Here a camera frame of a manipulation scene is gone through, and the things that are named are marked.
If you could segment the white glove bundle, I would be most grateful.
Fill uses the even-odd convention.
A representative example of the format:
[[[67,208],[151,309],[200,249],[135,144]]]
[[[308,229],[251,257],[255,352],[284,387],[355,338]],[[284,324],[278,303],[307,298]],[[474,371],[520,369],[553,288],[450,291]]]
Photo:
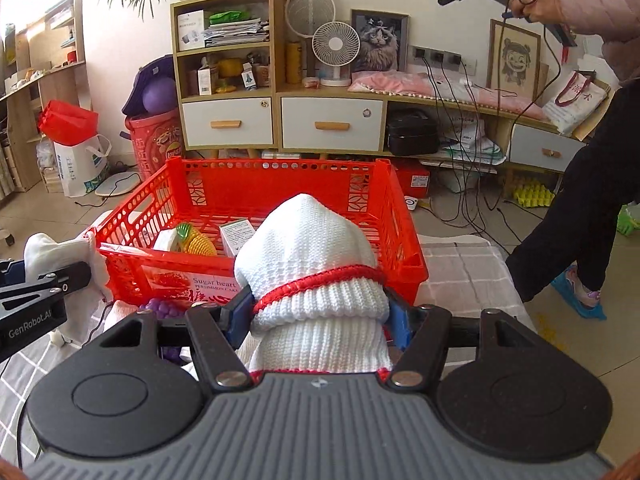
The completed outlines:
[[[56,331],[59,342],[85,342],[90,332],[91,317],[99,306],[113,300],[107,288],[106,260],[96,242],[96,233],[86,231],[72,240],[58,243],[44,233],[29,237],[24,248],[26,281],[33,282],[46,274],[56,273],[64,290],[66,322]]]

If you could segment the white glove red cuff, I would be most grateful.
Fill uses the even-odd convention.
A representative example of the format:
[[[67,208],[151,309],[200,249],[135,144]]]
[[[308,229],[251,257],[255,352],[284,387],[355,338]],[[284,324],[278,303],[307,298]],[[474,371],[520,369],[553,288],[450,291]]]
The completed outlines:
[[[256,300],[238,356],[250,374],[358,374],[392,367],[390,304],[367,237],[308,194],[282,203],[234,260]]]

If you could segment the grey checkered tablecloth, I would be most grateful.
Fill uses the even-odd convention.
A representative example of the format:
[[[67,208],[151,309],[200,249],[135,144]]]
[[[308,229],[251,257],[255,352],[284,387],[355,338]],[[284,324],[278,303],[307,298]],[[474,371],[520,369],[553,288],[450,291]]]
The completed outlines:
[[[428,271],[416,295],[417,304],[434,304],[455,316],[477,318],[485,309],[500,309],[528,328],[534,324],[516,293],[500,250],[474,235],[421,235],[419,243]],[[34,461],[37,440],[18,416],[35,384],[79,348],[62,347],[43,336],[1,363],[1,457],[15,464]]]

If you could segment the yellow toy corn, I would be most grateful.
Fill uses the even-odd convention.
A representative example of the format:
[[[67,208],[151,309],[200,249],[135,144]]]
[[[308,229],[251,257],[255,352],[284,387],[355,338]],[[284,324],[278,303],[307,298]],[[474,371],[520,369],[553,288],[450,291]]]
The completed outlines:
[[[180,252],[189,255],[215,257],[213,242],[189,222],[181,222],[175,227]]]

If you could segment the white floor scale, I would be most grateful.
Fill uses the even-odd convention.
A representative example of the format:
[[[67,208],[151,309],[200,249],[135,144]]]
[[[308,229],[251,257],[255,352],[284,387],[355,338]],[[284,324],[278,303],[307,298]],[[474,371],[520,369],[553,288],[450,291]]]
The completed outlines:
[[[137,171],[123,171],[107,177],[95,190],[94,194],[102,198],[122,196],[133,191],[141,183]]]

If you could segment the white shopping bag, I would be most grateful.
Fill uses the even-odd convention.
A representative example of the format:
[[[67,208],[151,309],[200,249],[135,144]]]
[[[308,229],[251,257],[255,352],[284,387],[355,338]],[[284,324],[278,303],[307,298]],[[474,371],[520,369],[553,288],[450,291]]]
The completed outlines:
[[[108,176],[112,144],[97,134],[73,146],[53,143],[63,193],[78,198],[93,192]]]

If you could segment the red plastic crate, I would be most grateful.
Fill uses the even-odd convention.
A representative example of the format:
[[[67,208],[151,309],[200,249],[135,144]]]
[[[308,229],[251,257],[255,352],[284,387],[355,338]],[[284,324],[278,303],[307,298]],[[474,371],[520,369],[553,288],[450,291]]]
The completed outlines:
[[[304,292],[311,316],[382,318],[389,288],[416,300],[427,267],[393,166],[329,160],[173,158],[96,228],[113,296],[191,307],[243,287],[259,311]]]

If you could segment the red shopping bag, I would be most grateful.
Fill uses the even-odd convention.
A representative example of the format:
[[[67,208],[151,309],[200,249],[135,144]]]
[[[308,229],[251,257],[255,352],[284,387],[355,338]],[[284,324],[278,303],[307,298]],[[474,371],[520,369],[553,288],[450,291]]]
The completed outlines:
[[[53,142],[74,146],[96,135],[98,121],[99,114],[93,110],[51,100],[40,114],[37,126]]]

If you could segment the red snack bucket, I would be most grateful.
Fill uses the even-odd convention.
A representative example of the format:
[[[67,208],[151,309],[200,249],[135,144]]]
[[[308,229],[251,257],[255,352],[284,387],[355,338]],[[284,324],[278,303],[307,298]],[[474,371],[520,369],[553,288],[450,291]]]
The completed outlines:
[[[178,107],[163,114],[127,117],[125,126],[143,181],[162,168],[167,159],[183,156]]]

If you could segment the person in pink jacket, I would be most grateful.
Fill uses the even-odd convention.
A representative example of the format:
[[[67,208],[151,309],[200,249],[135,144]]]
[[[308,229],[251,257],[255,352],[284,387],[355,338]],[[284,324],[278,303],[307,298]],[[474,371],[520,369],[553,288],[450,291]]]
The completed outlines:
[[[546,103],[559,133],[587,141],[566,166],[544,218],[506,259],[521,300],[551,285],[582,318],[602,320],[618,215],[639,197],[639,0],[509,0],[509,9],[517,18],[599,37],[618,81],[607,98],[575,72]]]

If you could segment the purple ball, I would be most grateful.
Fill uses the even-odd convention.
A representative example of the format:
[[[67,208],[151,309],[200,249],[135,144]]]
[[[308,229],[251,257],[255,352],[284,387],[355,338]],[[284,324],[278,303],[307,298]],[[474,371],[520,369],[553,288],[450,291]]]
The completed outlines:
[[[142,91],[142,104],[152,115],[170,112],[178,106],[175,81],[167,76],[152,79]]]

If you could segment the black box under cabinet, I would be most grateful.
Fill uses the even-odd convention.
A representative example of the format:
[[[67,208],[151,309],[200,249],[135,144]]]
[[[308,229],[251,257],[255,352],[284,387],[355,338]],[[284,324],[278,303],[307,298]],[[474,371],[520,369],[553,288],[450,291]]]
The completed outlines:
[[[394,156],[435,154],[439,150],[438,123],[418,108],[391,110],[386,116],[385,146]]]

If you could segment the white red gift bag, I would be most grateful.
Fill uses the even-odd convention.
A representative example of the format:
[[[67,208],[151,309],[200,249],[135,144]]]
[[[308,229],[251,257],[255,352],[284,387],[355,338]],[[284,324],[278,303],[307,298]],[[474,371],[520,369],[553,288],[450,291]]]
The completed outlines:
[[[542,110],[562,136],[570,136],[605,100],[608,90],[591,75],[573,72]]]

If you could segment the white desk fan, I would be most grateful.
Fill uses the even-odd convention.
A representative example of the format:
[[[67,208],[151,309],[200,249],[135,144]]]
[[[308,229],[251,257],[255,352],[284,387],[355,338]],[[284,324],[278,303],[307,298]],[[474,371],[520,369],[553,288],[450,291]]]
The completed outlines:
[[[342,68],[356,60],[360,44],[356,29],[344,22],[327,22],[314,32],[311,38],[314,55],[322,64],[333,70],[331,77],[320,78],[323,87],[350,86],[350,78],[342,75]]]

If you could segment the cartoon girl picture frame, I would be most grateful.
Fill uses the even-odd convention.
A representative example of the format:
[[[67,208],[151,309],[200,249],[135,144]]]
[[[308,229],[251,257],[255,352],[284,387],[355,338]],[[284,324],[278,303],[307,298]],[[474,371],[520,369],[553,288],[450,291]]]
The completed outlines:
[[[541,36],[502,21],[490,21],[486,86],[533,99],[538,86]]]

